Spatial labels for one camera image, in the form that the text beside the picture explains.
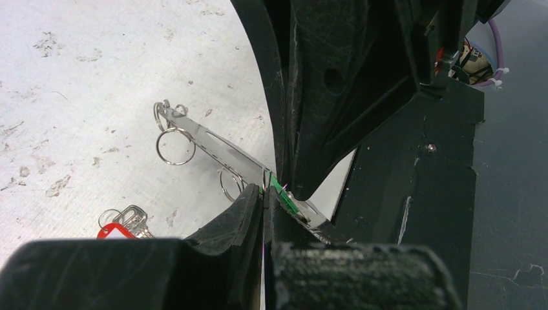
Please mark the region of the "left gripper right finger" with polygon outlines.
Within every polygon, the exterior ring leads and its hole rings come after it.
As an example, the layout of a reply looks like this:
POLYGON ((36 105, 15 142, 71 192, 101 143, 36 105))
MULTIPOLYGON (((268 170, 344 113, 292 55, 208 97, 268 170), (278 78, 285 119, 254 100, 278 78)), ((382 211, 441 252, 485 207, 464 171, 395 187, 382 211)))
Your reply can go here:
POLYGON ((267 309, 461 309, 452 277, 428 248, 323 243, 264 193, 267 309))

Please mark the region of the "green tagged key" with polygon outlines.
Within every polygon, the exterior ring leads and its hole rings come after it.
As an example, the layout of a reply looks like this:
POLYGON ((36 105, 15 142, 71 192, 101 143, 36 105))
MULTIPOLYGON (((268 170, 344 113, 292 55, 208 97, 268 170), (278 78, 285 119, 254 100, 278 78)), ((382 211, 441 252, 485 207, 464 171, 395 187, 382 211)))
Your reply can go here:
POLYGON ((283 206, 292 214, 295 215, 299 212, 295 202, 290 198, 290 194, 287 192, 285 186, 280 185, 274 174, 271 171, 267 173, 269 178, 269 184, 276 188, 279 194, 279 198, 282 200, 283 206))

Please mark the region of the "metal key holder ring plate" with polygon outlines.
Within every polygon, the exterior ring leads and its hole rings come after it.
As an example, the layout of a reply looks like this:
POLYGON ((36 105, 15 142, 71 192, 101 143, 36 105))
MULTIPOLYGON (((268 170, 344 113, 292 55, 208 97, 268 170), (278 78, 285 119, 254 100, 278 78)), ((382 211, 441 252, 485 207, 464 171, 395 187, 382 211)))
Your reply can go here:
MULTIPOLYGON (((177 105, 175 108, 172 108, 169 101, 165 99, 162 102, 154 104, 153 114, 155 122, 160 129, 160 135, 158 135, 155 143, 156 153, 166 164, 174 166, 185 165, 193 159, 196 149, 202 150, 220 165, 220 186, 226 198, 231 202, 235 201, 235 197, 225 189, 223 173, 230 175, 240 192, 249 184, 258 185, 261 193, 264 193, 268 187, 272 186, 269 184, 267 175, 269 171, 273 174, 272 170, 230 141, 189 118, 183 105, 177 105), (160 151, 160 140, 164 135, 170 133, 179 133, 189 140, 192 151, 188 159, 175 162, 169 161, 163 156, 160 151)), ((313 202, 309 200, 296 200, 290 191, 287 190, 287 192, 295 202, 299 212, 292 215, 283 206, 282 200, 279 198, 281 205, 320 241, 324 243, 352 243, 356 241, 349 234, 344 234, 340 229, 337 229, 325 215, 321 214, 313 202)))

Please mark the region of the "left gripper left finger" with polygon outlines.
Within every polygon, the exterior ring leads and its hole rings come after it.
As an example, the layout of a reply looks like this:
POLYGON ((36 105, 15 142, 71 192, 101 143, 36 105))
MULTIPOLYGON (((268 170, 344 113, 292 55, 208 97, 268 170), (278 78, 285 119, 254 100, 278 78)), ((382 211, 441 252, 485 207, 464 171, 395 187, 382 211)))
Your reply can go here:
POLYGON ((248 185, 184 239, 46 240, 1 271, 2 309, 258 309, 262 197, 248 185))

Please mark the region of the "red tagged key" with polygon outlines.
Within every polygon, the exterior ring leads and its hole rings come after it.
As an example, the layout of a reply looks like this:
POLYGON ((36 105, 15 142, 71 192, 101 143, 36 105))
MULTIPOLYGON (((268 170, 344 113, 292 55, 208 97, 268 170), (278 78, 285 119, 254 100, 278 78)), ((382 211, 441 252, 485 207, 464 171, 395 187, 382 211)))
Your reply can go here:
POLYGON ((96 238, 154 238, 148 228, 147 220, 148 214, 137 205, 129 205, 123 210, 107 209, 98 218, 100 229, 96 238))

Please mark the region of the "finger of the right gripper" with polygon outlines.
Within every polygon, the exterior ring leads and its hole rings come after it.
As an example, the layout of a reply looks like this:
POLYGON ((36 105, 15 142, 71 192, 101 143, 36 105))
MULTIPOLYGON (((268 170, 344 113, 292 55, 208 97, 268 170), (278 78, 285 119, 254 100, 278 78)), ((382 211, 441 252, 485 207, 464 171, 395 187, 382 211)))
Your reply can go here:
POLYGON ((295 19, 291 1, 232 1, 252 47, 271 120, 281 184, 294 184, 296 129, 291 119, 290 61, 295 19))
POLYGON ((290 170, 307 200, 336 164, 416 94, 448 87, 476 1, 292 1, 290 170))

